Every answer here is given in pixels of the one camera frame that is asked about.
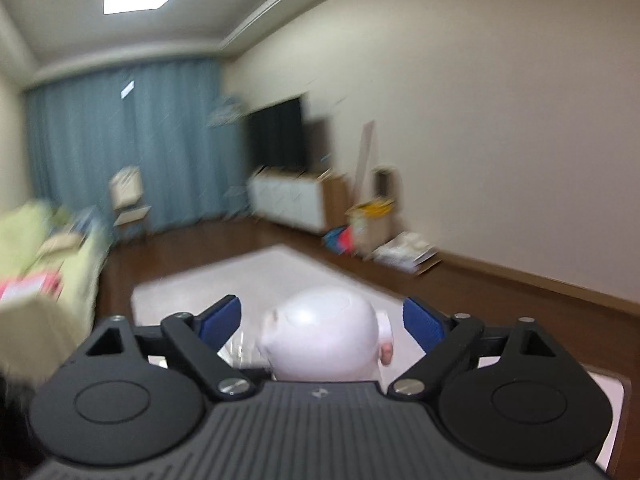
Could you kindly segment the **white bottle cap lid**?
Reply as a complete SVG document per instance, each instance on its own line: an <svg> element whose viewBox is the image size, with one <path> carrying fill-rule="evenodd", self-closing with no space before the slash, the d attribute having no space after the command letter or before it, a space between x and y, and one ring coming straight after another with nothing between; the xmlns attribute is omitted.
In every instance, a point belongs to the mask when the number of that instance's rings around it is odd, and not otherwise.
<svg viewBox="0 0 640 480"><path fill-rule="evenodd" d="M393 362L390 318L339 287L305 290L264 316L256 347L285 382L378 382Z"/></svg>

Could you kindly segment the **stack of flat boxes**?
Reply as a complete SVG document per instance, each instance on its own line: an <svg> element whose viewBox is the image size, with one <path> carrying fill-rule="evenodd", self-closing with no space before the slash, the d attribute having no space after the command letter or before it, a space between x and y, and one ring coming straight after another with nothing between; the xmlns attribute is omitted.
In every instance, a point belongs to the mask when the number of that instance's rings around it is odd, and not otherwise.
<svg viewBox="0 0 640 480"><path fill-rule="evenodd" d="M395 270L421 275L440 263L438 249L413 232L401 232L373 252L373 261Z"/></svg>

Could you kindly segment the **cardboard box yellow top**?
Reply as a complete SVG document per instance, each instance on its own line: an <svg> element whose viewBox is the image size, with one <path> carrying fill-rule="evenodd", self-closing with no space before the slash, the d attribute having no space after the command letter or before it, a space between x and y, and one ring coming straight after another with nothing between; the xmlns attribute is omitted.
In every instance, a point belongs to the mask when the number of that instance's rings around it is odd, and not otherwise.
<svg viewBox="0 0 640 480"><path fill-rule="evenodd" d="M346 212L354 253L370 258L392 239L395 203L392 200L371 200L349 208Z"/></svg>

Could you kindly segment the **light green sofa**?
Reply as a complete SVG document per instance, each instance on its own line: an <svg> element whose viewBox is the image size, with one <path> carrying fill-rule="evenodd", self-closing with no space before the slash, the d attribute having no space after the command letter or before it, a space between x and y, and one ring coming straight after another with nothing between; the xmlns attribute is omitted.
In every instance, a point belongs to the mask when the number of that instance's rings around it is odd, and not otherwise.
<svg viewBox="0 0 640 480"><path fill-rule="evenodd" d="M44 200L1 215L1 281L58 279L51 294L29 284L1 301L1 375L35 386L90 335L99 276L111 246L99 211L66 217Z"/></svg>

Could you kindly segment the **wooden chair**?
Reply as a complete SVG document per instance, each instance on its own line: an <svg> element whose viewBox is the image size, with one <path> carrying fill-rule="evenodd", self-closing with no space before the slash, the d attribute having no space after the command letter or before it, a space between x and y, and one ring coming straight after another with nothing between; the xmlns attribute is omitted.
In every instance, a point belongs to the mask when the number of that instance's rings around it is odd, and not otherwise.
<svg viewBox="0 0 640 480"><path fill-rule="evenodd" d="M138 166L127 166L111 177L113 228L122 240L132 240L128 232L136 228L137 238L146 240L151 231L152 207L145 203L142 172Z"/></svg>

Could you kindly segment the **white wooden tv cabinet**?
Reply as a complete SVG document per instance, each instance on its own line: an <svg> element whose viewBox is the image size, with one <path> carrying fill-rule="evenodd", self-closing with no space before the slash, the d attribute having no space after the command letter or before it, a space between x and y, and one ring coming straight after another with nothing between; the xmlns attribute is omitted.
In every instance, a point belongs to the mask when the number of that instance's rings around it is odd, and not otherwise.
<svg viewBox="0 0 640 480"><path fill-rule="evenodd" d="M257 218L314 234L347 223L347 183L332 171L287 174L265 169L248 179L247 191Z"/></svg>

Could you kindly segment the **black flat television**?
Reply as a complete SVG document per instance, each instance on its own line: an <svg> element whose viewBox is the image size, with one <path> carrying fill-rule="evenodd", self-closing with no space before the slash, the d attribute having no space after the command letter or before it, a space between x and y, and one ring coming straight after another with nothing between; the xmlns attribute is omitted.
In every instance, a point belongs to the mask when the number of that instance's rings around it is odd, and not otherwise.
<svg viewBox="0 0 640 480"><path fill-rule="evenodd" d="M306 96L294 96L244 117L250 171L263 169L322 174L332 166L326 117L307 114Z"/></svg>

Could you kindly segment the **blue window curtain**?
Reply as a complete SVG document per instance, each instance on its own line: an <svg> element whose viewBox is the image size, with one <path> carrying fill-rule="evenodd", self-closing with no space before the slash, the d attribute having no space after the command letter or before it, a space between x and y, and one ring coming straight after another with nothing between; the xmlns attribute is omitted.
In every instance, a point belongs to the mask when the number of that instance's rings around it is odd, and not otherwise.
<svg viewBox="0 0 640 480"><path fill-rule="evenodd" d="M110 182L141 171L154 230L248 211L239 100L213 58L134 64L42 84L26 98L37 197L114 212Z"/></svg>

